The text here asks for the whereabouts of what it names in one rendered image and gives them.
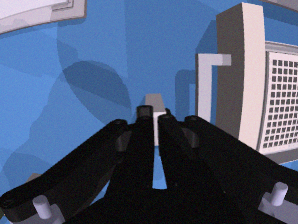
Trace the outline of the blue bench mat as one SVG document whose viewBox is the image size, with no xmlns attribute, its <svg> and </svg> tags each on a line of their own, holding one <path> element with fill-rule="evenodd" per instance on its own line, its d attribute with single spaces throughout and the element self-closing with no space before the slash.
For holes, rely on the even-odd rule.
<svg viewBox="0 0 298 224">
<path fill-rule="evenodd" d="M 195 53 L 217 54 L 216 15 L 263 6 L 265 41 L 298 46 L 298 13 L 259 0 L 87 0 L 87 17 L 0 35 L 0 197 L 161 93 L 195 115 Z"/>
</svg>

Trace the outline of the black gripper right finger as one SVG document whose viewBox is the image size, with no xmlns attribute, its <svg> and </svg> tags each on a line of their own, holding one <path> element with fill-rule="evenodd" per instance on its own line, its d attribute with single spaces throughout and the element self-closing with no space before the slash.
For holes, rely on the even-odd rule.
<svg viewBox="0 0 298 224">
<path fill-rule="evenodd" d="M 161 93 L 153 96 L 166 186 L 178 186 L 188 224 L 246 224 L 231 196 L 287 224 L 298 224 L 298 171 L 199 116 L 177 121 L 164 107 Z"/>
</svg>

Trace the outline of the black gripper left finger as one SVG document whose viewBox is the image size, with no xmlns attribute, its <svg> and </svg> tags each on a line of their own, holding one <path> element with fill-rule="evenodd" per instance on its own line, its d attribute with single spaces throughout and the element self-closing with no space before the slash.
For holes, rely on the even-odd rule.
<svg viewBox="0 0 298 224">
<path fill-rule="evenodd" d="M 4 193 L 0 208 L 10 224 L 62 224 L 108 182 L 90 224 L 144 224 L 156 146 L 153 94 L 146 94 L 136 116 L 133 124 L 111 121 L 41 176 Z"/>
</svg>

